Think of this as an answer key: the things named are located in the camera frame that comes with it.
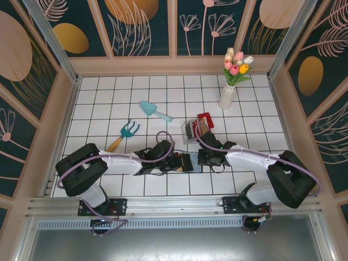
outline blue hand rake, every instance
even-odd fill
[[[135,121],[133,121],[133,124],[130,128],[128,128],[128,125],[130,124],[130,119],[128,120],[128,123],[124,125],[124,127],[121,129],[121,136],[114,142],[112,145],[107,149],[107,152],[113,152],[117,146],[120,144],[121,140],[124,137],[132,137],[139,129],[140,125],[138,124],[138,127],[135,129],[135,131],[131,132],[131,129],[135,126]]]

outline flower vase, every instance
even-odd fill
[[[231,101],[235,93],[236,93],[235,85],[230,86],[227,83],[225,83],[225,87],[223,87],[222,94],[219,100],[220,109],[222,110],[228,109],[228,107],[231,105]]]

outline tulip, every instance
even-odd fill
[[[243,64],[243,60],[242,59],[238,59],[235,64],[237,64],[239,67]]]
[[[232,61],[232,55],[230,55],[229,53],[226,53],[225,55],[225,61],[228,60],[228,61]]]
[[[243,52],[236,52],[233,59],[237,61],[238,59],[243,59],[244,53]]]
[[[236,75],[239,72],[239,68],[237,64],[234,64],[231,66],[231,68],[229,69],[229,72],[231,75]]]
[[[225,61],[225,69],[229,70],[232,66],[232,63],[229,60]]]
[[[229,54],[231,55],[231,57],[233,57],[233,56],[234,56],[234,50],[233,50],[233,48],[232,48],[232,47],[228,48],[228,49],[227,49],[227,53],[229,53]]]
[[[246,73],[249,70],[249,66],[247,64],[243,64],[239,67],[240,73]]]
[[[243,59],[243,63],[250,65],[252,62],[254,61],[254,57],[253,56],[248,56],[247,58]]]

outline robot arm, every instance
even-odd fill
[[[249,184],[246,187],[242,193],[246,195],[246,198],[241,198],[241,201],[244,201],[242,203],[243,206],[281,201],[288,207],[298,208],[316,185],[312,178],[293,167],[284,165],[276,160],[264,158],[260,153],[259,156],[255,155],[258,154],[257,152],[255,154],[244,153],[243,148],[234,142],[228,141],[225,144],[221,144],[211,132],[206,133],[201,138],[204,144],[211,147],[227,150],[233,148],[238,151],[217,152],[208,149],[204,144],[200,143],[202,149],[198,151],[198,164],[210,167],[221,165],[241,167],[257,172],[265,177],[264,180]],[[88,165],[83,164],[79,166],[62,180],[67,196],[80,196],[96,211],[104,213],[109,205],[109,199],[102,187],[95,184],[95,182],[103,174],[108,173],[144,175],[151,173],[154,169],[159,169],[162,173],[178,169],[182,167],[182,160],[173,149],[165,159],[157,162],[141,163],[136,160],[155,161],[168,153],[170,145],[168,141],[163,140],[154,148],[146,148],[131,154],[122,154],[122,157],[115,157],[115,153],[100,151],[95,144],[87,144],[62,159],[56,165],[56,170],[61,177],[73,166],[91,156],[110,155],[110,157],[92,160]],[[290,151],[273,156],[304,167],[298,157]]]

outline teal trowel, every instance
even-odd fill
[[[159,113],[157,110],[157,105],[152,104],[150,102],[147,101],[141,101],[140,102],[140,107],[141,109],[144,111],[144,113],[148,116],[150,116],[151,114],[157,115],[158,117],[162,118],[163,120],[167,121],[167,122],[172,122],[172,118],[170,118],[169,116],[163,114],[163,113]]]

